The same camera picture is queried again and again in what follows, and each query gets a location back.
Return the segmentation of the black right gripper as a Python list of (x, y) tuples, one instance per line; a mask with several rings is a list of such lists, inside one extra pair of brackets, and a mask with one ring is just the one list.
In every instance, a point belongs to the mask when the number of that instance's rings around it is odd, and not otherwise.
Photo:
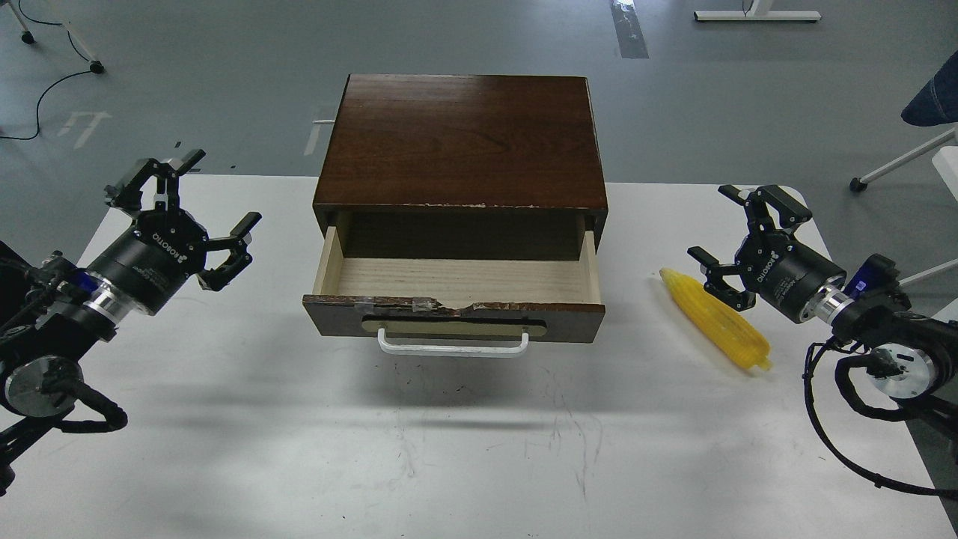
[[(827, 283), (844, 282), (847, 272), (793, 238), (812, 219), (810, 209), (777, 185), (755, 189), (731, 184), (718, 188), (745, 208), (748, 235), (735, 255), (735, 264), (722, 265), (700, 246), (687, 249), (705, 275), (704, 290), (735, 311), (752, 309), (756, 294), (788, 320), (811, 317), (811, 302)], [(733, 289), (726, 276), (738, 276), (745, 290)]]

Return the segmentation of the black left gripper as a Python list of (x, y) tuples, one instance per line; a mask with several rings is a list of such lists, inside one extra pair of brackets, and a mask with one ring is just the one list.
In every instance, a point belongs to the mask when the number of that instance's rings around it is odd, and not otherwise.
[[(198, 273), (203, 290), (220, 291), (252, 263), (248, 236), (261, 219), (259, 212), (248, 212), (226, 237), (203, 240), (208, 237), (206, 229), (180, 209), (180, 178), (205, 156), (205, 150), (194, 149), (175, 163), (144, 158), (122, 180), (105, 187), (107, 206), (139, 215), (89, 263), (86, 273), (123, 291), (147, 315), (156, 314), (192, 274)], [(141, 189), (151, 178), (156, 180), (158, 198), (155, 210), (143, 212)], [(198, 242), (198, 250), (188, 249), (193, 242)], [(201, 252), (219, 250), (229, 253), (226, 261), (203, 269), (206, 255)]]

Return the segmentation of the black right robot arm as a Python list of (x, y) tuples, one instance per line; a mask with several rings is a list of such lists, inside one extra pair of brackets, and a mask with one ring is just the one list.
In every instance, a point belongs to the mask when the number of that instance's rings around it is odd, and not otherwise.
[(812, 379), (825, 352), (840, 354), (835, 385), (853, 412), (886, 422), (918, 420), (956, 440), (956, 405), (935, 395), (956, 374), (956, 322), (912, 310), (895, 263), (871, 255), (849, 275), (796, 237), (811, 211), (776, 185), (719, 193), (742, 206), (747, 235), (733, 262), (722, 265), (698, 246), (688, 253), (701, 264), (704, 290), (736, 311), (762, 298), (794, 323), (818, 318), (832, 329), (805, 353), (805, 409), (825, 447), (853, 473), (901, 493), (955, 499), (954, 489), (917, 487), (853, 463), (827, 436), (814, 406)]

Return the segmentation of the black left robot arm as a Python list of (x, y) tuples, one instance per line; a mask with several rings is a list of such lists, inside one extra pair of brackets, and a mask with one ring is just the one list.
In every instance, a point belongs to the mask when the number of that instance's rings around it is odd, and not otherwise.
[(131, 311), (154, 315), (189, 277), (219, 291), (252, 262), (250, 232), (260, 221), (247, 213), (222, 238), (180, 205), (180, 178), (204, 157), (144, 158), (105, 188), (109, 207), (130, 226), (86, 267), (55, 250), (34, 267), (2, 246), (2, 406), (19, 420), (2, 433), (2, 489), (13, 483), (13, 463), (49, 430), (109, 433), (129, 417), (91, 388), (79, 362), (96, 342), (110, 341)]

